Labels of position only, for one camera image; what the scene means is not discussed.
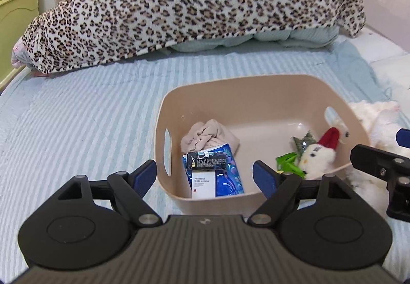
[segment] bed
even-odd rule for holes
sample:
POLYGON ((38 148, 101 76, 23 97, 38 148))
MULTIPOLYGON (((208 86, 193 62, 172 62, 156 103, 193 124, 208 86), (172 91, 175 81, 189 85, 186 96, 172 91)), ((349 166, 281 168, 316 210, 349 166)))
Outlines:
MULTIPOLYGON (((339 35, 312 50, 251 39, 204 52, 162 49, 46 78, 33 77, 26 67, 0 95, 1 280, 26 269, 18 229, 70 177, 105 179, 153 157, 156 116, 171 89, 235 76, 302 73, 327 82, 347 102, 388 101, 390 92, 372 65, 405 55, 365 28, 355 39, 339 35)), ((401 125, 410 126, 404 114, 401 125)), ((156 184, 145 200, 164 219, 180 213, 156 184)), ((394 242, 384 267, 404 281, 410 277, 410 224, 386 220, 394 242)))

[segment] light blue blanket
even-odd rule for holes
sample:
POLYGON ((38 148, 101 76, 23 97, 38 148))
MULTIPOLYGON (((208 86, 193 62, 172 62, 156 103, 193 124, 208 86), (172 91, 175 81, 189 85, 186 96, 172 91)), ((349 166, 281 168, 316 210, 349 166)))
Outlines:
MULTIPOLYGON (((0 96, 0 278, 7 282, 24 271, 16 243, 19 227, 73 175, 105 179, 153 158, 156 118, 167 92, 256 74, 311 74, 347 102, 389 99, 348 42, 330 51, 306 51, 249 41, 195 54, 157 52, 50 78, 19 74, 0 96)), ((180 213, 157 185, 145 200, 164 218, 180 213)), ((390 224, 398 250, 389 254, 387 268, 404 279, 410 277, 405 237, 410 227, 390 224)))

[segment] gray ribbed surface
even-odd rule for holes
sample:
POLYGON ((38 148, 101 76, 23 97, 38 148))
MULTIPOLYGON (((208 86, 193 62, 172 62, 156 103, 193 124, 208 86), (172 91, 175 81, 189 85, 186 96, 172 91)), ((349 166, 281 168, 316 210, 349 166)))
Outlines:
POLYGON ((240 216, 207 218, 203 224, 204 217, 172 217, 162 227, 141 230, 121 256, 104 265, 71 273, 34 268, 15 283, 397 283, 378 266, 352 272, 309 266, 286 252, 271 231, 253 229, 240 216))

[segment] beige plastic basket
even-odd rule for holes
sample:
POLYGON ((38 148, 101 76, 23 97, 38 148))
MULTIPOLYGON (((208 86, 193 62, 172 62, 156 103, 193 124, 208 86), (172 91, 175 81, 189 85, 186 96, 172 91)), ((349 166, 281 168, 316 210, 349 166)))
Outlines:
POLYGON ((252 165, 262 160, 276 169, 275 158, 292 151, 291 137, 308 130, 319 139, 329 128, 325 111, 332 107, 350 135, 337 147, 332 172, 350 165, 350 149, 368 145, 368 136, 349 108, 327 84, 308 75, 268 75, 217 80, 178 87, 163 99, 155 131, 154 156, 158 181, 184 214, 242 214, 249 216, 264 201, 252 178, 252 165), (180 141, 199 121, 216 119, 240 140, 234 154, 244 194, 191 199, 182 167, 180 141), (164 165, 166 130, 170 162, 164 165))

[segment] leopard print pattern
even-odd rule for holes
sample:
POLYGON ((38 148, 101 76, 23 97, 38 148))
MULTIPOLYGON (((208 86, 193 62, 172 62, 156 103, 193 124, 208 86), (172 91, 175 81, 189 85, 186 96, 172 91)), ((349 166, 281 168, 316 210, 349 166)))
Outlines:
POLYGON ((62 0, 23 41, 42 73, 146 54, 187 40, 340 25, 364 26, 363 0, 62 0))

